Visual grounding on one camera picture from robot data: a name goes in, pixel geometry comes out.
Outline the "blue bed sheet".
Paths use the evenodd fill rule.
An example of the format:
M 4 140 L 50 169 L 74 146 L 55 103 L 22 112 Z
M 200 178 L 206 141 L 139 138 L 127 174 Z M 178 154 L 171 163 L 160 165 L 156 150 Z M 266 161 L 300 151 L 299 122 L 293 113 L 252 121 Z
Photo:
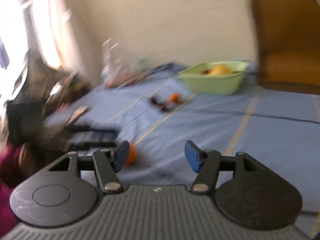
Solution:
M 118 128 L 118 139 L 138 152 L 137 161 L 118 174 L 126 185 L 191 185 L 196 174 L 184 155 L 187 140 L 224 155 L 246 152 L 300 191 L 303 215 L 296 224 L 307 235 L 317 235 L 319 96 L 261 88 L 254 65 L 234 95 L 194 94 L 173 76 L 176 69 L 176 64 L 164 65 L 130 87 L 98 87 L 46 123 L 59 124 L 85 105 L 90 110 L 81 122 Z M 180 104 L 168 102 L 173 93 L 181 94 Z M 166 112 L 149 102 L 152 96 L 166 104 Z

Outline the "clear plastic fruit bag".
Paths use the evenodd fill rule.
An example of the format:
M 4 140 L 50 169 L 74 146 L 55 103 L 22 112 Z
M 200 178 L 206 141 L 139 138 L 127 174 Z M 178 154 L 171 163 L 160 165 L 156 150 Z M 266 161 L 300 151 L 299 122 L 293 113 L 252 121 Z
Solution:
M 128 58 L 119 42 L 109 38 L 102 45 L 104 67 L 101 78 L 106 88 L 135 85 L 146 80 L 151 70 L 145 68 L 145 60 L 134 62 Z

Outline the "orange tangerine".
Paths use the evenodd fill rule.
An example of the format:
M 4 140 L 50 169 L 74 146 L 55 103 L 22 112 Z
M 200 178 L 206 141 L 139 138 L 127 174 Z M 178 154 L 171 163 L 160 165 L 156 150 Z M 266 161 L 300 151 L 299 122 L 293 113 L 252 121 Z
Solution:
M 137 157 L 138 157 L 138 152 L 135 148 L 134 145 L 130 145 L 130 148 L 129 148 L 129 155 L 125 161 L 125 165 L 126 166 L 130 166 L 132 164 L 134 164 L 137 160 Z
M 180 104 L 181 103 L 181 94 L 180 93 L 173 93 L 168 97 L 168 102 L 169 103 L 174 103 L 174 104 Z

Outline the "large yellow fruit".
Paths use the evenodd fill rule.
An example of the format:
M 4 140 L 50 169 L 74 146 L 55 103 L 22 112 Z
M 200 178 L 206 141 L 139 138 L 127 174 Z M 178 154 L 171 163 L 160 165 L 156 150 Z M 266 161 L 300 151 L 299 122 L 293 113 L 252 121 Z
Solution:
M 208 75 L 214 76 L 214 75 L 231 75 L 233 72 L 231 69 L 225 65 L 225 64 L 219 64 L 216 65 L 214 68 L 210 70 Z

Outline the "brown woven seat cushion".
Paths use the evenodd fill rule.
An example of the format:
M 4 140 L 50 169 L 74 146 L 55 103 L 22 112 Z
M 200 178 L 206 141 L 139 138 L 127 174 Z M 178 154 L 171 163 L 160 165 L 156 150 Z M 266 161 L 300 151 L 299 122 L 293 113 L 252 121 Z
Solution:
M 258 45 L 258 83 L 273 90 L 319 94 L 319 4 L 251 0 Z

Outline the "light green plastic basin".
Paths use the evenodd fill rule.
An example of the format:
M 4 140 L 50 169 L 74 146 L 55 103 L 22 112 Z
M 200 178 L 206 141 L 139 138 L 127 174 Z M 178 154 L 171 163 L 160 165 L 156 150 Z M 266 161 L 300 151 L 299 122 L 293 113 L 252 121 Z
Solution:
M 208 75 L 210 70 L 219 64 L 227 65 L 233 74 Z M 193 93 L 232 95 L 240 88 L 248 67 L 248 61 L 207 62 L 181 71 L 176 74 L 176 79 Z

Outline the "dark purple plum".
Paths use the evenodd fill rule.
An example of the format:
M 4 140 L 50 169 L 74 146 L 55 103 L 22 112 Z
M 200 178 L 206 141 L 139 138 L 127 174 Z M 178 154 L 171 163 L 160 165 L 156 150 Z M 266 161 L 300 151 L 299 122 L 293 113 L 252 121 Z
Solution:
M 161 112 L 166 112 L 166 111 L 167 111 L 167 106 L 166 106 L 166 104 L 163 103 L 163 102 L 159 102 L 156 97 L 154 97 L 154 96 L 150 97 L 150 98 L 149 98 L 149 102 L 150 102 L 153 106 L 155 106 L 158 110 L 160 110 Z

